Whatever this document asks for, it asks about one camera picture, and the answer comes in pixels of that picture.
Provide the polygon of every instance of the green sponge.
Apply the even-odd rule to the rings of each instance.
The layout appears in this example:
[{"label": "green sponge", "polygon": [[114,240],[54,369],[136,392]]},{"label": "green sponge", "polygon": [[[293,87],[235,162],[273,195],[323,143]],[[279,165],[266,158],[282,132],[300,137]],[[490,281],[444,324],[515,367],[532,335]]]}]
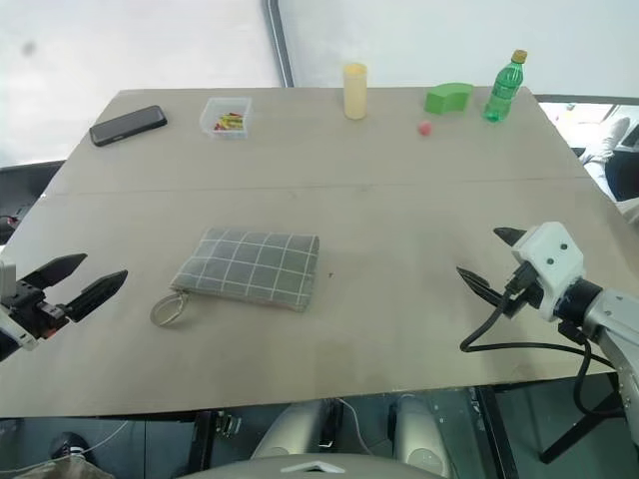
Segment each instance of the green sponge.
[{"label": "green sponge", "polygon": [[467,83],[443,83],[428,90],[424,110],[437,115],[446,112],[463,112],[472,93]]}]

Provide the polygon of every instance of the checkered fabric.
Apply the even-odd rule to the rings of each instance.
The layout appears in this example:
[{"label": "checkered fabric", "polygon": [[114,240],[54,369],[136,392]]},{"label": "checkered fabric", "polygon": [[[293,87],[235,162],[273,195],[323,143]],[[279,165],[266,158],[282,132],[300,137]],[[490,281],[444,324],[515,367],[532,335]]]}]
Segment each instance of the checkered fabric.
[{"label": "checkered fabric", "polygon": [[319,250],[315,235],[212,228],[171,287],[304,311],[311,300]]}]

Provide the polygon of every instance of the black phone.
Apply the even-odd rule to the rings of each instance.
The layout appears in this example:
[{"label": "black phone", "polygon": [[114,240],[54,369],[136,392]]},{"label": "black phone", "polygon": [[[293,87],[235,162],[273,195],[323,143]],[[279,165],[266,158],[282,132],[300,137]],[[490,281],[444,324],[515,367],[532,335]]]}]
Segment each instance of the black phone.
[{"label": "black phone", "polygon": [[164,127],[166,124],[167,117],[164,116],[164,112],[159,106],[154,105],[94,125],[89,129],[89,134],[96,147],[104,147],[147,130]]}]

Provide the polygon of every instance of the shoe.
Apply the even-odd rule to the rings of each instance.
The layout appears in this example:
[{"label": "shoe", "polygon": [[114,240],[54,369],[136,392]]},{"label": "shoe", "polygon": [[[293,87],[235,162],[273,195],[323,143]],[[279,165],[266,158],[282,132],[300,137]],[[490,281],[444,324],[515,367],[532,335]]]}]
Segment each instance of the shoe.
[{"label": "shoe", "polygon": [[81,456],[87,462],[96,465],[95,458],[89,449],[89,444],[82,436],[75,432],[63,432],[49,446],[49,456],[51,459],[59,459],[66,456]]}]

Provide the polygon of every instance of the bottle cap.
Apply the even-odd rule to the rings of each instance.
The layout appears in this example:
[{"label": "bottle cap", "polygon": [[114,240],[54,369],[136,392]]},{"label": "bottle cap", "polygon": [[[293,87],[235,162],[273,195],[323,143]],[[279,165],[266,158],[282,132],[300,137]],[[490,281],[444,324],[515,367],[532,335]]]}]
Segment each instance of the bottle cap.
[{"label": "bottle cap", "polygon": [[513,63],[526,63],[527,56],[528,52],[525,50],[515,50],[510,61]]}]

